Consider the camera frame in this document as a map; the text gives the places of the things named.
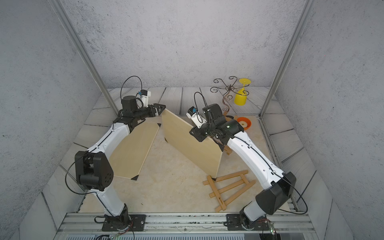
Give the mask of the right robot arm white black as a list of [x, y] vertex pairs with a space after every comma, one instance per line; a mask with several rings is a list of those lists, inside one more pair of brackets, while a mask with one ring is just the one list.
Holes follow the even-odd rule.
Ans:
[[240, 211], [240, 225], [252, 230], [265, 215], [274, 214], [293, 194], [296, 177], [285, 173], [273, 164], [253, 143], [243, 126], [235, 119], [227, 119], [219, 105], [211, 104], [203, 108], [201, 115], [197, 108], [191, 107], [187, 117], [195, 126], [190, 134], [199, 142], [207, 137], [218, 140], [220, 148], [228, 146], [246, 163], [257, 177], [263, 191], [255, 200]]

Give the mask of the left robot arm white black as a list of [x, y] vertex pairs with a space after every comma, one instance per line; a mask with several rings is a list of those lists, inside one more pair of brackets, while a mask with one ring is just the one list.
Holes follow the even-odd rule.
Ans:
[[166, 109], [162, 104], [149, 105], [148, 98], [148, 95], [122, 98], [122, 109], [119, 110], [111, 128], [88, 150], [77, 152], [73, 163], [77, 183], [100, 201], [105, 209], [105, 222], [111, 223], [113, 228], [118, 230], [128, 228], [132, 221], [127, 205], [120, 200], [111, 186], [114, 171], [109, 157], [135, 127], [147, 118], [160, 116]]

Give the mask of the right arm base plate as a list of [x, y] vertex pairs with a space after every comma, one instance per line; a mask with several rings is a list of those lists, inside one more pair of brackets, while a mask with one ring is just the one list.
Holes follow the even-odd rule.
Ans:
[[255, 221], [248, 220], [245, 215], [227, 214], [224, 226], [229, 231], [267, 231], [270, 230], [269, 220], [261, 216]]

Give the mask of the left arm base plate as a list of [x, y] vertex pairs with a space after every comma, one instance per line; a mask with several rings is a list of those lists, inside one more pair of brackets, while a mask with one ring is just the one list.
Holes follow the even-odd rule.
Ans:
[[129, 215], [111, 217], [105, 215], [102, 232], [142, 232], [144, 230], [146, 215]]

